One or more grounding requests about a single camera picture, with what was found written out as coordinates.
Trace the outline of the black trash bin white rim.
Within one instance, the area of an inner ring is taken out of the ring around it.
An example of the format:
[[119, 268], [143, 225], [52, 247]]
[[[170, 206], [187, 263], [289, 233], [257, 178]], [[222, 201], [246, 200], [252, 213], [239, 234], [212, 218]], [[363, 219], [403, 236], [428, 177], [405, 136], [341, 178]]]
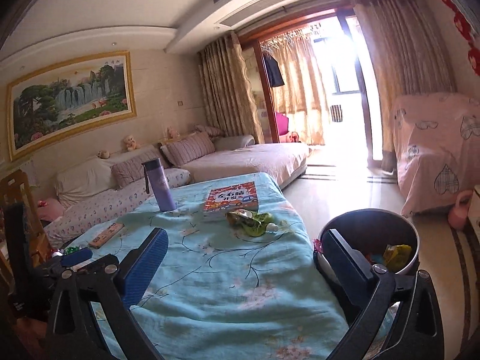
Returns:
[[414, 225], [399, 214], [381, 209], [349, 211], [331, 219], [320, 231], [322, 250], [314, 262], [320, 274], [344, 289], [371, 289], [377, 276], [371, 261], [388, 246], [408, 245], [405, 267], [389, 276], [398, 292], [416, 285], [420, 239]]

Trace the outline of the green plastic bottle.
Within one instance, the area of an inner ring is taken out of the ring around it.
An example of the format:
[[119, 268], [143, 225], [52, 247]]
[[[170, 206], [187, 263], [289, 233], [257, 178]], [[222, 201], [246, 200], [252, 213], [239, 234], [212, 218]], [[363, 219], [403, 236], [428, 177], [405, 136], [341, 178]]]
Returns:
[[70, 255], [77, 252], [79, 249], [80, 249], [80, 246], [68, 246], [65, 249], [53, 250], [51, 257], [53, 258], [53, 257]]

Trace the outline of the wooden remote control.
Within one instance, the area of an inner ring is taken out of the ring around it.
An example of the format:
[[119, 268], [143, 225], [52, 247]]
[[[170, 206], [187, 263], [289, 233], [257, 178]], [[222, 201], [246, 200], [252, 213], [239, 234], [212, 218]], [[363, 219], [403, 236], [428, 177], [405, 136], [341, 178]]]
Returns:
[[112, 239], [114, 235], [116, 235], [120, 230], [122, 230], [124, 226], [125, 225], [123, 225], [122, 223], [113, 223], [108, 228], [99, 233], [97, 236], [95, 236], [95, 238], [89, 242], [89, 246], [95, 249], [101, 248], [103, 245], [109, 242], [109, 240]]

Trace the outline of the sofa with pink cover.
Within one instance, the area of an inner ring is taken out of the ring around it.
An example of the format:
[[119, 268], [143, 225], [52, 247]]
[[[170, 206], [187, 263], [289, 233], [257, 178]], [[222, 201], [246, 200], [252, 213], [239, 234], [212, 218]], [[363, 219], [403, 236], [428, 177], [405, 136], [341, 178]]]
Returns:
[[[105, 160], [109, 160], [113, 166], [153, 148], [156, 147], [148, 145]], [[167, 162], [162, 151], [156, 149]], [[214, 153], [180, 167], [167, 162], [169, 168], [164, 168], [164, 171], [169, 187], [174, 189], [207, 180], [265, 172], [276, 180], [281, 188], [285, 188], [306, 171], [307, 158], [310, 155], [310, 150], [304, 143], [254, 145], [249, 136], [219, 139], [215, 149]], [[149, 196], [141, 178], [123, 189], [116, 185], [114, 189], [108, 189], [69, 208], [59, 202], [57, 195], [47, 197], [37, 204], [37, 214], [49, 243], [54, 248], [59, 248], [96, 224], [133, 211]]]

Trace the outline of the white cushion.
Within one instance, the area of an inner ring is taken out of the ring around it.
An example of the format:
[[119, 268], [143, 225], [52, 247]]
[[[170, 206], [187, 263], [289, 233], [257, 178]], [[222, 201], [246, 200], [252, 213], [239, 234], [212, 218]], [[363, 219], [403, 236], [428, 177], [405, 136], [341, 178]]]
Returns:
[[76, 205], [108, 189], [114, 189], [116, 180], [112, 163], [98, 157], [58, 172], [55, 177], [55, 192], [65, 207]]

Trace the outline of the purple thermos bottle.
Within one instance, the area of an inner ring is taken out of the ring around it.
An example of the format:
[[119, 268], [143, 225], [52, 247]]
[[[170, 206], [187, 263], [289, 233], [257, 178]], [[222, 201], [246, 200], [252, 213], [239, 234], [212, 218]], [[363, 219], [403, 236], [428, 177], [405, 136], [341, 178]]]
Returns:
[[170, 192], [167, 178], [159, 158], [142, 164], [145, 178], [145, 191], [153, 191], [157, 205], [162, 212], [174, 211], [176, 204]]

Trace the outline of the pink kettlebell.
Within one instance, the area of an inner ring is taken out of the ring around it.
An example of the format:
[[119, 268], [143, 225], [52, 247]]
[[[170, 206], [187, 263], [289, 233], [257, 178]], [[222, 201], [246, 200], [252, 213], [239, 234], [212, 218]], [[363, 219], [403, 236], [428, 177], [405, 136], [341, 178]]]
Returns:
[[472, 196], [473, 190], [460, 192], [454, 206], [448, 213], [448, 223], [456, 231], [462, 231], [466, 225]]

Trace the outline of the light blue floral blanket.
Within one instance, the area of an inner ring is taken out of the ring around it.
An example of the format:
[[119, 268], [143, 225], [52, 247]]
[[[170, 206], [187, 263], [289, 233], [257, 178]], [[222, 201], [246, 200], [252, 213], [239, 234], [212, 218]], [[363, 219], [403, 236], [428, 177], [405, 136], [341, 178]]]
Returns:
[[[258, 237], [204, 212], [210, 191], [252, 181], [275, 228]], [[172, 191], [176, 210], [150, 198], [120, 217], [122, 230], [94, 258], [124, 258], [154, 228], [164, 260], [132, 313], [166, 359], [326, 359], [347, 333], [345, 314], [313, 261], [304, 222], [268, 174]]]

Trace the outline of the small teddy bear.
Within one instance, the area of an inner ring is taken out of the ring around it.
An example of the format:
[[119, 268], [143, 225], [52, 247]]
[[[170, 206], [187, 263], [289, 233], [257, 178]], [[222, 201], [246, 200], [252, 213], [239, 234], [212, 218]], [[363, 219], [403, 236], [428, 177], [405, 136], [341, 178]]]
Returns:
[[141, 148], [141, 145], [137, 143], [133, 135], [128, 135], [123, 139], [124, 146], [128, 152]]

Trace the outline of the green yellow snack wrapper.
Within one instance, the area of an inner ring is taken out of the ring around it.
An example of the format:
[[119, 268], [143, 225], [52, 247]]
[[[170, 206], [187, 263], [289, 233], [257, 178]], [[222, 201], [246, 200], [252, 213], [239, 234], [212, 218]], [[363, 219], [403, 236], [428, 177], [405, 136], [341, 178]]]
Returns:
[[238, 209], [227, 213], [226, 219], [232, 227], [241, 228], [247, 236], [251, 237], [263, 236], [267, 232], [276, 232], [279, 228], [270, 213]]

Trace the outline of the striped pink pillow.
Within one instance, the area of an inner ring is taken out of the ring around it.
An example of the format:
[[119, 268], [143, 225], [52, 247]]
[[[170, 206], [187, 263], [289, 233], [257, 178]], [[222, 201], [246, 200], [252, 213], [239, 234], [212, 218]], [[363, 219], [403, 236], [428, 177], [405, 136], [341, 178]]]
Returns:
[[160, 150], [172, 165], [181, 167], [214, 153], [216, 149], [207, 133], [194, 133], [183, 139], [162, 145]]

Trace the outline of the framed waterfall landscape painting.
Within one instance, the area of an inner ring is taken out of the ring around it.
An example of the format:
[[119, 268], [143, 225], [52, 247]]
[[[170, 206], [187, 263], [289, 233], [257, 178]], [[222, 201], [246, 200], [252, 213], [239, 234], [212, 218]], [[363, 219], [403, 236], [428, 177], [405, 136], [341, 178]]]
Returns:
[[11, 161], [137, 115], [131, 56], [115, 51], [41, 68], [7, 86]]

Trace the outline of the red children's book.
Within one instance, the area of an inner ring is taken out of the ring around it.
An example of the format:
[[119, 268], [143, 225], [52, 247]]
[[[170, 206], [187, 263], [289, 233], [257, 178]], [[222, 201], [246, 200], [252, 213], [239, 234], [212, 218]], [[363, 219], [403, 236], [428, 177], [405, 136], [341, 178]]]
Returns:
[[219, 219], [230, 211], [257, 211], [259, 198], [254, 181], [212, 189], [203, 204], [203, 217]]

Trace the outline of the pink heart-pattern covered furniture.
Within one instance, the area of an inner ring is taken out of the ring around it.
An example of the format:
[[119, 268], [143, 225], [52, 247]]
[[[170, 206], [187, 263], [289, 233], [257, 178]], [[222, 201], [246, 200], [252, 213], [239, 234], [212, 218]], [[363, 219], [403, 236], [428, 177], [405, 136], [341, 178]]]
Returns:
[[458, 93], [397, 97], [391, 111], [402, 215], [436, 211], [479, 184], [479, 100]]

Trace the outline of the beige pleated curtain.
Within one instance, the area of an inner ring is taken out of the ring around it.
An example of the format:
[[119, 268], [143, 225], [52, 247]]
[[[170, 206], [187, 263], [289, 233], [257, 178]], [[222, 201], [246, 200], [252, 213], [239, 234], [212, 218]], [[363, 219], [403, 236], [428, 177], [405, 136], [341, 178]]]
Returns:
[[239, 38], [227, 32], [199, 51], [202, 99], [208, 123], [229, 136], [251, 135], [264, 143]]

